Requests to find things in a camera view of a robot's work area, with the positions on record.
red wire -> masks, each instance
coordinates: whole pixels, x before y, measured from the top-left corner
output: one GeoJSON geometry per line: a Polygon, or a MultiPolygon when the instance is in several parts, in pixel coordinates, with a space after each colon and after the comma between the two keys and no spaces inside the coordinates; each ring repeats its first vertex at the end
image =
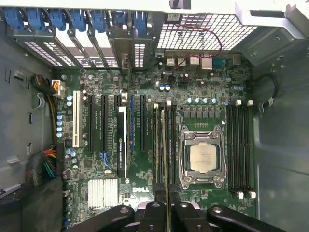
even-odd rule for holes
{"type": "Polygon", "coordinates": [[[216,35],[216,33],[214,33],[212,30],[208,30],[208,29],[206,29],[206,28],[194,27],[194,26],[190,26],[190,25],[181,25],[181,24],[179,24],[179,25],[177,25],[177,26],[178,26],[178,27],[183,27],[183,28],[192,28],[192,29],[202,30],[202,31],[206,31],[206,32],[208,32],[208,33],[214,35],[214,37],[216,37],[216,39],[217,39],[217,41],[218,41],[218,43],[219,43],[219,45],[220,45],[220,48],[219,48],[219,51],[218,51],[216,54],[211,55],[211,56],[207,56],[207,57],[202,57],[202,56],[199,56],[199,55],[189,55],[189,56],[187,56],[179,65],[177,65],[177,66],[173,69],[173,72],[174,72],[176,69],[178,69],[179,66],[180,66],[182,63],[184,63],[184,62],[185,62],[188,58],[190,58],[190,57],[198,57],[198,58],[201,58],[201,59],[212,58],[212,57],[218,56],[218,55],[222,52],[222,43],[221,43],[219,37],[216,35]]]}

white connector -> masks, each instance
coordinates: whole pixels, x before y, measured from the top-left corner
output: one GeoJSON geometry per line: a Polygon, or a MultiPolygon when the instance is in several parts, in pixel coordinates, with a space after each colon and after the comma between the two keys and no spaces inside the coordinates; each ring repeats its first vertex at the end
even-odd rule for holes
{"type": "Polygon", "coordinates": [[[73,91],[73,146],[80,147],[82,145],[82,93],[81,91],[73,91]]]}
{"type": "Polygon", "coordinates": [[[60,80],[52,80],[52,87],[56,91],[55,97],[64,98],[66,91],[66,84],[60,80]]]}

cpu socket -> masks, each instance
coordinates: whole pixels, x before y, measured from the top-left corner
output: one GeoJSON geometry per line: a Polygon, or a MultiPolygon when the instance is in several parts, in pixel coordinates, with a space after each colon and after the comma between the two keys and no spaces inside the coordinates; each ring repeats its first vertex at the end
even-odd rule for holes
{"type": "Polygon", "coordinates": [[[220,126],[213,131],[190,131],[180,125],[179,179],[183,189],[190,184],[214,183],[222,187],[226,178],[224,137],[220,126]]]}

motherboard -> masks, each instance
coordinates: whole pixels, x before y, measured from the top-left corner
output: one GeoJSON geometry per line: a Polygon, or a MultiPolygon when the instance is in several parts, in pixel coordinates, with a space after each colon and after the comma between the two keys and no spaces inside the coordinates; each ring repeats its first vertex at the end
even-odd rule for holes
{"type": "Polygon", "coordinates": [[[250,76],[248,63],[228,59],[211,70],[58,71],[67,226],[116,205],[137,209],[162,183],[202,210],[255,217],[250,76]]]}

green circuit board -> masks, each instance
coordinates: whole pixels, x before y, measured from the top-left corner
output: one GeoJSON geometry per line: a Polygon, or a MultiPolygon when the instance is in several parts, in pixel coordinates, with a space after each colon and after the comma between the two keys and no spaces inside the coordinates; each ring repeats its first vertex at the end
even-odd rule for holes
{"type": "MultiPolygon", "coordinates": [[[[58,101],[58,114],[65,116],[63,123],[63,136],[58,140],[64,142],[66,148],[71,148],[76,156],[66,156],[64,170],[67,171],[64,183],[70,191],[70,196],[65,199],[67,219],[69,227],[85,221],[112,207],[112,204],[124,204],[137,208],[140,202],[154,199],[153,187],[158,178],[154,172],[153,153],[153,107],[154,103],[166,103],[171,100],[176,106],[175,120],[177,130],[179,125],[186,125],[191,131],[212,131],[216,125],[220,125],[225,136],[226,147],[226,106],[235,104],[237,99],[243,102],[250,99],[250,93],[246,91],[245,80],[250,78],[250,66],[243,64],[233,66],[225,64],[211,71],[194,71],[186,68],[173,73],[166,68],[166,74],[155,67],[151,71],[130,71],[124,75],[120,71],[86,70],[81,74],[80,70],[61,70],[57,78],[64,80],[66,85],[65,96],[72,95],[73,91],[84,90],[82,130],[83,142],[80,147],[72,148],[72,106],[67,105],[67,99],[58,101]],[[160,90],[160,86],[169,85],[167,91],[160,90]],[[233,86],[243,86],[244,89],[234,89],[233,86]],[[127,93],[127,174],[126,178],[119,177],[117,173],[117,106],[116,96],[127,93]],[[101,157],[101,130],[102,130],[102,95],[107,97],[108,104],[108,128],[107,151],[108,165],[101,157]],[[94,122],[94,149],[89,151],[90,112],[89,98],[92,96],[95,115],[94,122]],[[141,118],[141,96],[145,102],[145,116],[141,118]],[[106,207],[93,208],[89,205],[91,197],[90,183],[93,180],[116,181],[118,189],[117,203],[105,204],[106,207]]],[[[242,200],[232,196],[227,189],[227,179],[218,188],[214,184],[194,184],[189,189],[179,188],[181,200],[193,201],[200,208],[206,210],[214,204],[225,205],[249,216],[255,217],[255,199],[244,198],[242,200]]]]}

